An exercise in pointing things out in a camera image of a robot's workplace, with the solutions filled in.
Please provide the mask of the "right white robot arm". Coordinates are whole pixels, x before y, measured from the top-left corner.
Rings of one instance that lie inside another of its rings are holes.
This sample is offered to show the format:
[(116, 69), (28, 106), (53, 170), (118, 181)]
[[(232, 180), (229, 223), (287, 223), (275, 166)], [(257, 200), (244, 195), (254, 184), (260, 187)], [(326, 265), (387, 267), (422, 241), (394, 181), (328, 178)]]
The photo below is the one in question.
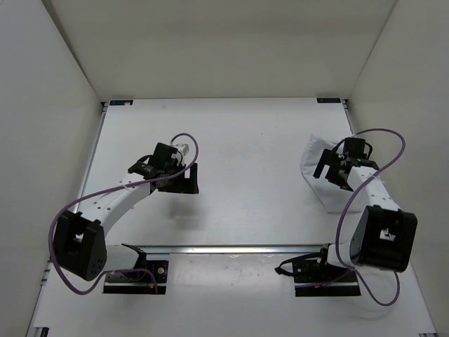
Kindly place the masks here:
[(349, 202), (364, 208), (351, 240), (341, 244), (336, 239), (327, 248), (326, 257), (314, 264), (315, 275), (330, 281), (340, 267), (376, 267), (381, 270), (406, 270), (417, 229), (414, 213), (401, 210), (390, 197), (378, 176), (379, 166), (369, 159), (372, 146), (362, 138), (345, 138), (342, 153), (324, 149), (313, 174), (319, 178), (328, 167), (325, 179), (351, 192)]

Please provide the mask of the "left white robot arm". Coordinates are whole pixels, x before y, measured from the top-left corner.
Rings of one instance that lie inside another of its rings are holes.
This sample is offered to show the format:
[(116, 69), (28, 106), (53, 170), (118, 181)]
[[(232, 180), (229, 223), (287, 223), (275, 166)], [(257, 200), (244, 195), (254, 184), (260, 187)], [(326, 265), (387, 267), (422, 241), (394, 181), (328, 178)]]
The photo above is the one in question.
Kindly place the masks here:
[(112, 227), (134, 205), (155, 191), (198, 194), (197, 164), (185, 164), (187, 144), (158, 143), (129, 169), (117, 190), (106, 192), (79, 212), (58, 216), (53, 251), (58, 265), (92, 281), (104, 270), (123, 270), (130, 279), (143, 277), (147, 262), (141, 249), (130, 244), (108, 244)]

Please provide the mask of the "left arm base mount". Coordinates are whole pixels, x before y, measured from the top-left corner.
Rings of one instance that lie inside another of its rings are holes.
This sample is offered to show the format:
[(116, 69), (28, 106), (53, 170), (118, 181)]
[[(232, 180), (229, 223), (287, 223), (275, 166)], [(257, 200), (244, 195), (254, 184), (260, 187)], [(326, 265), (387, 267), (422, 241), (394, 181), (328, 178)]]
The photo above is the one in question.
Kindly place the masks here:
[(104, 294), (165, 295), (168, 281), (168, 255), (150, 254), (137, 246), (108, 247)]

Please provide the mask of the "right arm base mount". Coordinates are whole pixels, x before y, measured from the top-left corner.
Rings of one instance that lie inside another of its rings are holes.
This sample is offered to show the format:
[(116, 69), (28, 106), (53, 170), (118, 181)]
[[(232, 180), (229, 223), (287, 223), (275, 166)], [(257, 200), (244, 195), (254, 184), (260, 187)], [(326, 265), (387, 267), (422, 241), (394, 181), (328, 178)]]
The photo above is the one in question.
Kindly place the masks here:
[(297, 298), (360, 296), (354, 271), (327, 263), (327, 249), (282, 261), (274, 271), (292, 277)]

